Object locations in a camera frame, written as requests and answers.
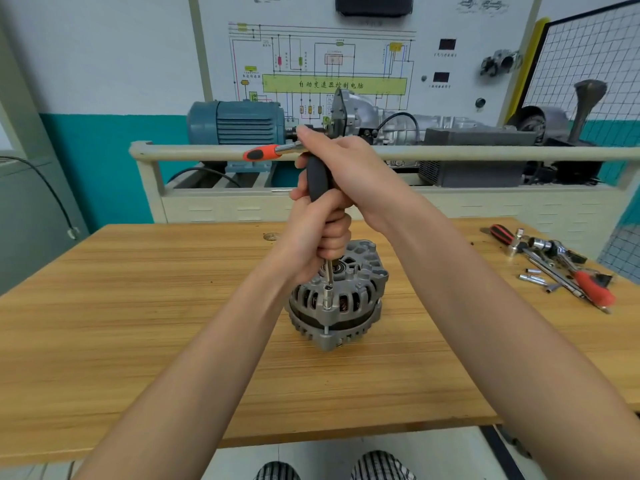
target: wooden workbench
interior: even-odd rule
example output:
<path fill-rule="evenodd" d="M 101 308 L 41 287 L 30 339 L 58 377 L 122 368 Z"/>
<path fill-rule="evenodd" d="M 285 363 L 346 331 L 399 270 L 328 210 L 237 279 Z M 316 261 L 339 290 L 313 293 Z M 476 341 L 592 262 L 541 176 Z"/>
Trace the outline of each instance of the wooden workbench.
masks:
<path fill-rule="evenodd" d="M 640 288 L 613 285 L 614 315 L 564 289 L 547 295 L 516 279 L 523 256 L 509 261 L 479 232 L 494 220 L 455 224 L 640 410 Z M 0 464 L 87 455 L 272 247 L 263 234 L 283 225 L 107 226 L 1 297 Z M 389 270 L 382 319 L 361 341 L 324 353 L 283 313 L 222 446 L 499 421 L 388 242 L 363 221 L 353 238 L 376 242 Z"/>

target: black cable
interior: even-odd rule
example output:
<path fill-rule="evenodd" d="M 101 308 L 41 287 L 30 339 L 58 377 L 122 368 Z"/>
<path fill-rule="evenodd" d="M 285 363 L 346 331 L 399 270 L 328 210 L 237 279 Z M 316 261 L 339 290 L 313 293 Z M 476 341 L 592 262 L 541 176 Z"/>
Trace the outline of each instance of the black cable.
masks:
<path fill-rule="evenodd" d="M 224 173 L 222 173 L 221 171 L 218 170 L 213 170 L 211 168 L 207 168 L 205 166 L 192 166 L 189 168 L 184 168 L 182 170 L 180 170 L 178 173 L 172 175 L 171 178 L 169 178 L 169 180 L 167 180 L 167 183 L 171 182 L 174 178 L 176 177 L 180 177 L 183 173 L 187 173 L 188 171 L 208 171 L 209 173 L 212 173 L 213 175 L 219 175 L 222 178 L 226 178 L 229 182 L 236 184 L 239 188 L 242 188 L 242 185 L 240 184 L 240 182 L 238 182 L 235 178 L 231 178 L 228 175 L 225 175 Z"/>
<path fill-rule="evenodd" d="M 45 185 L 47 186 L 47 188 L 49 188 L 49 192 L 51 192 L 51 195 L 53 195 L 53 198 L 56 199 L 56 202 L 58 202 L 58 206 L 60 208 L 60 210 L 62 210 L 62 213 L 65 217 L 65 220 L 67 221 L 67 226 L 69 227 L 69 236 L 72 239 L 77 239 L 76 236 L 76 228 L 74 227 L 73 224 L 71 224 L 71 219 L 69 218 L 69 214 L 67 213 L 67 209 L 65 209 L 65 206 L 62 204 L 62 201 L 60 200 L 60 197 L 58 197 L 58 194 L 56 193 L 55 190 L 53 190 L 53 187 L 51 186 L 51 184 L 49 183 L 49 181 L 45 178 L 45 176 L 40 172 L 40 170 L 37 169 L 36 165 L 34 165 L 33 163 L 23 159 L 23 158 L 18 158 L 18 157 L 7 157 L 7 156 L 0 156 L 0 159 L 5 159 L 5 160 L 15 160 L 17 162 L 22 162 L 25 165 L 31 167 L 32 170 L 34 170 L 34 172 L 36 172 L 38 174 L 38 176 L 42 179 L 42 181 L 45 183 Z"/>
<path fill-rule="evenodd" d="M 418 126 L 418 120 L 416 120 L 415 116 L 412 115 L 410 112 L 400 111 L 400 112 L 393 113 L 391 116 L 386 118 L 384 121 L 382 121 L 378 125 L 378 127 L 376 128 L 376 131 L 380 131 L 380 129 L 382 129 L 382 127 L 384 125 L 386 125 L 389 121 L 391 121 L 392 119 L 394 119 L 397 116 L 406 116 L 407 118 L 411 118 L 411 120 L 413 121 L 413 124 L 415 125 L 415 140 L 417 142 L 420 142 L 420 127 Z"/>

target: alternator housing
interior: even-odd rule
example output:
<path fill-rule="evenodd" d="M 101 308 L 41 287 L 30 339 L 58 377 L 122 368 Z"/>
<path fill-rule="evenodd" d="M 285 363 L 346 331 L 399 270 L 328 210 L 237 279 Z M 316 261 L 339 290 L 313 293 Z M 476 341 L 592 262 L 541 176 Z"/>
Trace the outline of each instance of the alternator housing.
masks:
<path fill-rule="evenodd" d="M 324 351 L 364 335 L 380 319 L 389 273 L 376 245 L 351 241 L 344 256 L 333 261 L 333 302 L 323 306 L 324 269 L 291 293 L 286 309 L 302 336 Z"/>

